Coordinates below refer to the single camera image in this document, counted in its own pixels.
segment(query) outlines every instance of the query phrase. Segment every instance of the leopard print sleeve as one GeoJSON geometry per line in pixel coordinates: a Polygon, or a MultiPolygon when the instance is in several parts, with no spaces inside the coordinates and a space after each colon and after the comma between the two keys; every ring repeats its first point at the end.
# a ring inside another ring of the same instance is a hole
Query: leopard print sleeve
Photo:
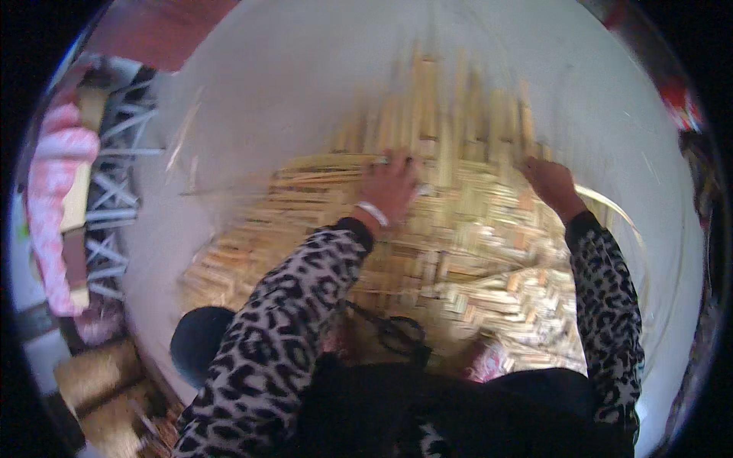
{"type": "Polygon", "coordinates": [[[567,227],[578,331],[596,398],[595,421],[614,424],[634,443],[644,350],[636,291],[618,244],[590,212],[567,227]]]}
{"type": "Polygon", "coordinates": [[[361,222],[343,218],[258,283],[179,419],[174,457],[258,457],[291,436],[320,338],[372,243],[361,222]]]}

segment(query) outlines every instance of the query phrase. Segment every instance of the wrist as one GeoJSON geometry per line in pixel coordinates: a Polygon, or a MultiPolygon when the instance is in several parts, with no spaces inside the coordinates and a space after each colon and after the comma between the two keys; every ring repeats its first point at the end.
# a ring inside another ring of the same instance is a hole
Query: wrist
{"type": "Polygon", "coordinates": [[[580,215],[582,212],[587,210],[588,207],[586,207],[583,200],[575,194],[573,198],[569,199],[569,201],[562,205],[561,208],[555,209],[555,213],[560,217],[560,221],[562,221],[563,225],[567,227],[567,224],[572,221],[575,216],[580,215]]]}
{"type": "Polygon", "coordinates": [[[359,220],[375,239],[382,232],[382,226],[379,224],[379,221],[363,208],[354,207],[354,210],[352,210],[349,216],[359,220]]]}

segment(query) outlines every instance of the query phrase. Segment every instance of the woman's hand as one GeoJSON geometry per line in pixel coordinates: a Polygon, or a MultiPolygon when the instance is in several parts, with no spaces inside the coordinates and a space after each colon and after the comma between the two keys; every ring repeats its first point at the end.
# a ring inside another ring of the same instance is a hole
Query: woman's hand
{"type": "MultiPolygon", "coordinates": [[[[405,219],[410,204],[417,197],[420,165],[406,149],[386,149],[383,154],[384,160],[379,163],[364,164],[359,201],[374,205],[393,226],[405,219]]],[[[382,229],[379,221],[366,210],[357,207],[351,217],[364,223],[374,237],[379,235],[382,229]]]]}
{"type": "Polygon", "coordinates": [[[529,157],[522,167],[522,173],[538,197],[555,210],[564,225],[567,226],[577,214],[588,210],[575,193],[572,175],[567,167],[529,157]]]}

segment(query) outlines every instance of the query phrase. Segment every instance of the white bracelet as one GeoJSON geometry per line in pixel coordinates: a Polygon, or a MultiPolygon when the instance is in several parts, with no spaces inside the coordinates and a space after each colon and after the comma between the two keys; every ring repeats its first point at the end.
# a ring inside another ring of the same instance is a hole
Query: white bracelet
{"type": "Polygon", "coordinates": [[[371,216],[374,216],[374,219],[379,222],[380,226],[389,226],[389,219],[387,219],[384,213],[382,213],[382,210],[379,210],[373,204],[370,204],[369,202],[363,200],[356,204],[356,206],[369,213],[371,216]]]}

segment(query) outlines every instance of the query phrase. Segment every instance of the pink cloth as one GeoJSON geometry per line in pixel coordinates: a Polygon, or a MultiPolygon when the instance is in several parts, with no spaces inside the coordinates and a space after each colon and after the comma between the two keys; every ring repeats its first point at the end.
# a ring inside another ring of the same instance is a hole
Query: pink cloth
{"type": "Polygon", "coordinates": [[[81,115],[73,103],[52,108],[45,115],[28,176],[27,210],[48,305],[58,317],[77,317],[84,311],[73,304],[66,280],[59,231],[62,200],[74,184],[76,169],[94,161],[99,149],[99,137],[81,127],[81,115]]]}

